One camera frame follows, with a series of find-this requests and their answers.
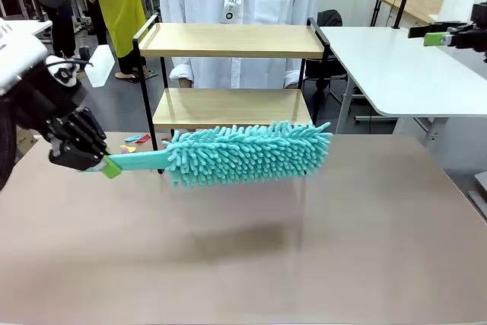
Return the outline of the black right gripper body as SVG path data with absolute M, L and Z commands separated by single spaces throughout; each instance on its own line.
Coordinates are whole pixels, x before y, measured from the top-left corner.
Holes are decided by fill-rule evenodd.
M 486 3 L 474 4 L 470 22 L 455 24 L 448 33 L 448 46 L 486 53 Z

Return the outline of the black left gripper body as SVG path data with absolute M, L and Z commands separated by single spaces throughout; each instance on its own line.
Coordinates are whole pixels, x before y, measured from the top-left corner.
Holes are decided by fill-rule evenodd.
M 38 62 L 2 89 L 1 114 L 45 138 L 47 120 L 80 107 L 87 90 L 76 74 L 84 62 Z

